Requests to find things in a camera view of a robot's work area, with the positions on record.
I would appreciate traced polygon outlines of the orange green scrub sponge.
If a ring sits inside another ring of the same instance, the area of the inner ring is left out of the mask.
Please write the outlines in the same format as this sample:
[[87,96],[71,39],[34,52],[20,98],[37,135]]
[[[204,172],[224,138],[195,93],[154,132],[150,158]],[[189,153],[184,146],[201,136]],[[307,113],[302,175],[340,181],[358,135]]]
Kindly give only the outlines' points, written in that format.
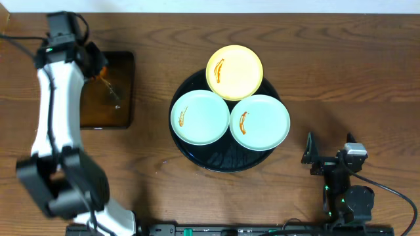
[[100,72],[99,72],[99,74],[96,76],[96,78],[97,78],[97,79],[104,79],[104,78],[105,78],[105,76],[107,75],[107,73],[108,73],[108,68],[107,68],[106,66],[104,66],[104,67],[100,70]]

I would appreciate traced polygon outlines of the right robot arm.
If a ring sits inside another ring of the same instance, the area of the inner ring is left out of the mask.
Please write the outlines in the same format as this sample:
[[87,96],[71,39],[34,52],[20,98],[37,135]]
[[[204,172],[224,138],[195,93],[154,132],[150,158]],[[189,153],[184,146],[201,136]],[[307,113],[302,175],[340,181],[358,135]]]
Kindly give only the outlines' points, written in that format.
[[321,156],[313,133],[308,134],[301,163],[312,165],[311,175],[324,177],[323,209],[330,217],[327,229],[362,226],[372,219],[373,190],[350,183],[350,176],[361,171],[367,158],[364,145],[358,143],[350,133],[347,134],[343,149],[334,157]]

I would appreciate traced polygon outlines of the yellow plate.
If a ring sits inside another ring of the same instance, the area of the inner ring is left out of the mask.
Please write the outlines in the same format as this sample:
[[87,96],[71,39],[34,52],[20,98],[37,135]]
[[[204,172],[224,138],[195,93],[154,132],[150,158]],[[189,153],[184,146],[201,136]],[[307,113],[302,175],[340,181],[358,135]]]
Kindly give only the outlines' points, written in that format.
[[225,100],[239,101],[258,90],[263,79],[263,65],[251,49],[228,45],[210,57],[205,77],[214,93]]

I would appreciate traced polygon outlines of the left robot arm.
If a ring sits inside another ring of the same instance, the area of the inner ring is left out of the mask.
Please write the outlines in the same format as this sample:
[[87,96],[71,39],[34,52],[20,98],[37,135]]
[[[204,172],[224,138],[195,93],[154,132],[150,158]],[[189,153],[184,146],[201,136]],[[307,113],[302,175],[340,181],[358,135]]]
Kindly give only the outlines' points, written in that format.
[[41,47],[35,57],[41,87],[39,123],[28,159],[16,175],[42,213],[83,224],[75,234],[135,235],[135,214],[110,197],[106,173],[81,141],[80,101],[86,79],[108,61],[90,42]]

